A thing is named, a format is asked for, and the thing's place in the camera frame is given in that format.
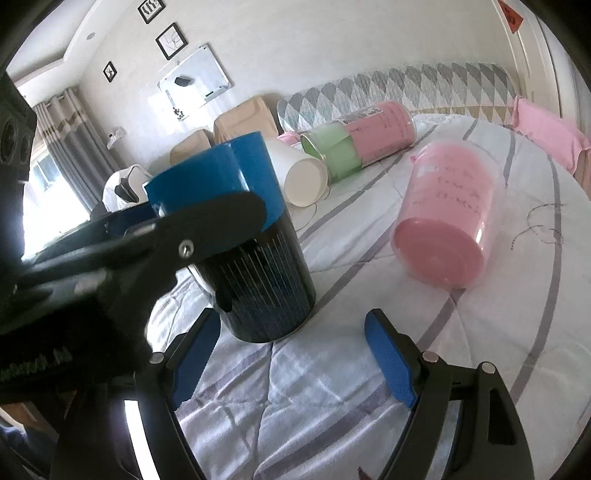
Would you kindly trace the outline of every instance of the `black cylindrical container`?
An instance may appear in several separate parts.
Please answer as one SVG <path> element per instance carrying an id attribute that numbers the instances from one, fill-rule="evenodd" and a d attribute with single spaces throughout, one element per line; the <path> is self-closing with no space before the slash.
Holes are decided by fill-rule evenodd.
<path id="1" fill-rule="evenodd" d="M 189 270 L 230 331 L 246 342 L 289 335 L 316 299 L 287 211 L 255 239 Z"/>
<path id="2" fill-rule="evenodd" d="M 278 340 L 306 321 L 316 292 L 259 132 L 195 155 L 145 189 L 159 215 L 232 192 L 250 191 L 262 198 L 267 210 L 262 232 L 190 270 L 241 340 Z"/>

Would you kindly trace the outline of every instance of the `curtain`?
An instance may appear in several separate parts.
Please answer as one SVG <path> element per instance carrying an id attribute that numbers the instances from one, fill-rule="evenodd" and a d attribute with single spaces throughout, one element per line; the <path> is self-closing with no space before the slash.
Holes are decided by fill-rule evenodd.
<path id="1" fill-rule="evenodd" d="M 91 212 L 102 201 L 109 177 L 125 166 L 100 140 L 73 89 L 68 88 L 63 97 L 51 98 L 49 107 L 45 102 L 33 107 L 37 128 L 62 176 Z"/>

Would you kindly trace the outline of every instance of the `pink cloth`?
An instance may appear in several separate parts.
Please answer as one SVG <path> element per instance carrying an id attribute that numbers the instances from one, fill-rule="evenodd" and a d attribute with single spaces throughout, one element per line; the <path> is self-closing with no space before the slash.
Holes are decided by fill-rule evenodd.
<path id="1" fill-rule="evenodd" d="M 581 153 L 591 150 L 591 143 L 585 134 L 568 120 L 557 117 L 523 97 L 516 97 L 514 106 L 511 121 L 513 129 L 525 135 L 573 174 Z"/>
<path id="2" fill-rule="evenodd" d="M 301 141 L 300 134 L 297 134 L 295 132 L 285 132 L 279 135 L 279 137 L 277 137 L 277 140 L 282 141 L 283 143 L 290 146 L 295 145 L 296 143 Z"/>

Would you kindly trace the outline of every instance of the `patterned pillow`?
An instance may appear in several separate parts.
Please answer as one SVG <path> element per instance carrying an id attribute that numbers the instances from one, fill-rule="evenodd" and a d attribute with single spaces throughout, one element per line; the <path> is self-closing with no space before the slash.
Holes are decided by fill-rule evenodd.
<path id="1" fill-rule="evenodd" d="M 312 87 L 277 104 L 284 130 L 303 132 L 384 100 L 413 114 L 459 113 L 509 125 L 515 86 L 491 63 L 437 63 L 359 73 Z"/>

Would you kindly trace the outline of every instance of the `clear plastic container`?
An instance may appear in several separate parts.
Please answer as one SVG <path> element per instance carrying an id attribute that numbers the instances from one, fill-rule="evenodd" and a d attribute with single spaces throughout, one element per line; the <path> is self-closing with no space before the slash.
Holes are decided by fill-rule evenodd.
<path id="1" fill-rule="evenodd" d="M 413 116 L 399 102 L 381 102 L 301 135 L 308 155 L 324 161 L 335 182 L 417 139 Z"/>
<path id="2" fill-rule="evenodd" d="M 432 142 L 412 160 L 392 248 L 420 280 L 469 287 L 484 272 L 501 225 L 501 169 L 485 150 L 461 140 Z"/>

